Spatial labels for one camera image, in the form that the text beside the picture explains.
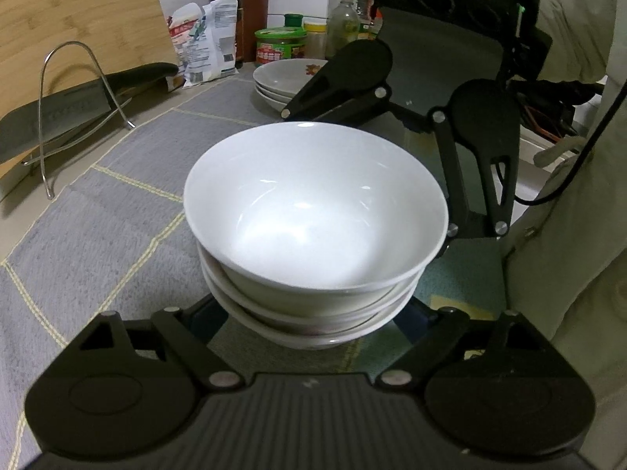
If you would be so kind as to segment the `bamboo cutting board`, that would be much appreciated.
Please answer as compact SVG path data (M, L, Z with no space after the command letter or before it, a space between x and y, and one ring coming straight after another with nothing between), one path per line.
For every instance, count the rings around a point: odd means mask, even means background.
M43 61L61 43L91 48L106 75L154 63L179 68L159 0L1 0L1 119L38 100ZM52 57L43 96L99 80L87 53ZM38 145L1 163L9 173Z

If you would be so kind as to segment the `yellow lid jar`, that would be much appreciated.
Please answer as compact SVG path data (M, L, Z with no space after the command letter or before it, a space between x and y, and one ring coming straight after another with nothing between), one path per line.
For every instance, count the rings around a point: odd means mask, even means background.
M324 60L326 49L327 24L323 19L305 17L303 29L306 33L305 50L306 56Z

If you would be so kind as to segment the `large white plate fruit print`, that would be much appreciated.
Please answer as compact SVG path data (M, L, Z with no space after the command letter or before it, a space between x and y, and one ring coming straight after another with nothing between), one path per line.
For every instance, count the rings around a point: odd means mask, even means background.
M318 58L290 58L257 67L253 79L259 85L279 92L296 94L326 65Z

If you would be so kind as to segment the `white bowl pink floral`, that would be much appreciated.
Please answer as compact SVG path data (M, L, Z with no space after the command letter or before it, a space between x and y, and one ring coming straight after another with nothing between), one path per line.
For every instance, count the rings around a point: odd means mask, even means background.
M369 244L325 250L257 243L235 247L230 258L197 248L221 292L263 322L297 333L354 327L390 307L424 273L396 271Z

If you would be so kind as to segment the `grey dish mat yellow lines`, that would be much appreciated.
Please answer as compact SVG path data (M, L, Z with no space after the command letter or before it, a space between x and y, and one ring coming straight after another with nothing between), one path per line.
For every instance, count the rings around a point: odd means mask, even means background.
M39 452L24 419L30 386L101 311L147 319L188 308L207 293L196 243L183 214L191 166L215 142L272 123L250 69L173 94L146 92L86 145L47 160L56 198L37 173L1 202L1 469ZM505 288L496 241L461 240L433 262L417 296L497 312ZM371 376L406 349L390 324L359 341L299 351L272 344L229 320L209 348L249 377L255 371Z

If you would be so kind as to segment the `green glass oil bottle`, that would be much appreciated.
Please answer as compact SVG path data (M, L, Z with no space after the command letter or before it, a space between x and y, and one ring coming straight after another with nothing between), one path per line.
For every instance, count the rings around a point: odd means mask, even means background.
M325 58L330 60L341 49L358 38L360 21L354 0L340 0L327 21Z

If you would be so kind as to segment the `tall clear bottle gold cap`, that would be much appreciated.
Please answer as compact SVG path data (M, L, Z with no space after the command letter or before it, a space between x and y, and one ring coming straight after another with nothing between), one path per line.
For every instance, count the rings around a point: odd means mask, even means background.
M374 19L371 15L373 0L355 0L355 11L359 18L359 39L375 39Z

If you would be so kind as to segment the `white plastic food bag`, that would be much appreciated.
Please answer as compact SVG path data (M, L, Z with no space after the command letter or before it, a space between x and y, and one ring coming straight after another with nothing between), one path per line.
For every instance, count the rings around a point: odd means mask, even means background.
M222 55L212 27L212 6L188 3L168 19L169 34L179 59L184 87L223 79L236 71L222 69Z

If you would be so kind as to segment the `green lid seasoning jar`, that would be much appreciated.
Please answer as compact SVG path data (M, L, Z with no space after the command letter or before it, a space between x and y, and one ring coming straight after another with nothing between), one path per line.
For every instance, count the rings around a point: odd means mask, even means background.
M267 28L255 32L257 66L305 56L306 32L298 27Z

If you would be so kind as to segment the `person white clothing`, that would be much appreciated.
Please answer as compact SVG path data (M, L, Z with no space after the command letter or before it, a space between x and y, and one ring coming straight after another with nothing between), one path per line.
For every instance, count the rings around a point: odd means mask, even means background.
M540 0L551 82L603 82L594 126L540 153L553 165L503 240L510 307L590 385L596 413L581 451L626 464L626 0Z

